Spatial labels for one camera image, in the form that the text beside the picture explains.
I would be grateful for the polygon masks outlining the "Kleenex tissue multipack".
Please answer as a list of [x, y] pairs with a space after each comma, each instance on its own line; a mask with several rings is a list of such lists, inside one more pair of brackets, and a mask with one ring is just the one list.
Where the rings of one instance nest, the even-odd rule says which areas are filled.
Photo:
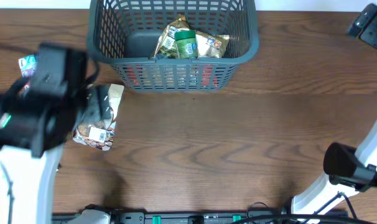
[[21, 74], [24, 78], [31, 78], [37, 70], [37, 56], [27, 55], [18, 60]]

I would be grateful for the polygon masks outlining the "beige Pantree snack pouch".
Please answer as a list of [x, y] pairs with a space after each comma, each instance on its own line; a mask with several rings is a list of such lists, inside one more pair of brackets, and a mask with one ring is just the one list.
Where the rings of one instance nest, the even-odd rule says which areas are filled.
[[72, 139], [86, 146], [109, 151], [114, 142], [116, 118], [124, 86], [105, 84], [90, 88], [90, 91], [88, 95], [91, 104], [89, 115], [94, 115], [95, 120], [77, 126]]

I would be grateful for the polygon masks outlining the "orange spaghetti packet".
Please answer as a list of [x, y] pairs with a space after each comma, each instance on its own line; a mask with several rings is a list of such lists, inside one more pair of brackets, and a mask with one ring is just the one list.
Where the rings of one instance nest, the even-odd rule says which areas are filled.
[[136, 65], [123, 67], [121, 74], [137, 90], [204, 90], [218, 88], [212, 72], [199, 65]]

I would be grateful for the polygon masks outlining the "grey plastic slotted basket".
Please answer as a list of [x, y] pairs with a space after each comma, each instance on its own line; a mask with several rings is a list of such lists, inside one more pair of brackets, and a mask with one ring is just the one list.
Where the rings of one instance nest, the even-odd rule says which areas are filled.
[[[164, 29], [185, 16], [191, 29], [228, 35], [222, 58], [153, 56]], [[219, 90], [259, 47], [253, 0], [92, 0], [87, 49], [136, 91]]]

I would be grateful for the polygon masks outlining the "green lid spice jar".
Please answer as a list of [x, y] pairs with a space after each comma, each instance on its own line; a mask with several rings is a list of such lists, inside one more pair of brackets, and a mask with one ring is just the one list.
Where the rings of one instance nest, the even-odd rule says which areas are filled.
[[197, 58], [197, 40], [194, 30], [182, 30], [175, 33], [178, 58]]

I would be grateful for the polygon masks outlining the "gold foil food bag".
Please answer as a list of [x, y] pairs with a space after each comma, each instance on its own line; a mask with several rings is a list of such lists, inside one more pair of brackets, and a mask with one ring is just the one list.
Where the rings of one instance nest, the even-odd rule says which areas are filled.
[[[168, 24], [158, 38], [156, 47], [150, 58], [178, 58], [175, 44], [175, 33], [182, 30], [194, 29], [189, 27], [185, 16], [179, 14], [178, 18]], [[197, 40], [197, 58], [222, 58], [230, 41], [229, 35], [211, 35], [199, 30], [194, 31]]]

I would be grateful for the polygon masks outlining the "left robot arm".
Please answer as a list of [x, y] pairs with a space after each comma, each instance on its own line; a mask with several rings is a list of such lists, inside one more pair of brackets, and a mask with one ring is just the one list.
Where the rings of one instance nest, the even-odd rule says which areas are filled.
[[33, 75], [0, 93], [0, 223], [50, 223], [65, 142], [111, 116], [107, 90], [87, 75], [84, 50], [42, 43]]

